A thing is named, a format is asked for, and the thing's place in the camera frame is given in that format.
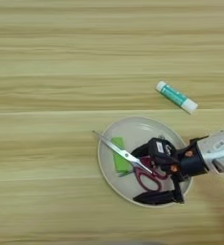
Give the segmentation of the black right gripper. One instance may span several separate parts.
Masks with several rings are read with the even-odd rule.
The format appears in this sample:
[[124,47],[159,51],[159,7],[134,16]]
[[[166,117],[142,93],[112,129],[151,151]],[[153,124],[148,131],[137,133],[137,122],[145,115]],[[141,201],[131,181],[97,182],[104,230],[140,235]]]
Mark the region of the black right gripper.
[[[183,203],[184,195],[180,184],[193,176],[205,174],[209,171],[197,145],[199,141],[200,138],[191,139],[186,147],[175,150],[172,156],[174,164],[170,166],[174,190],[143,192],[135,196],[133,200],[147,205],[163,205],[171,202]],[[148,155],[148,144],[135,148],[131,154],[136,158],[146,157]]]

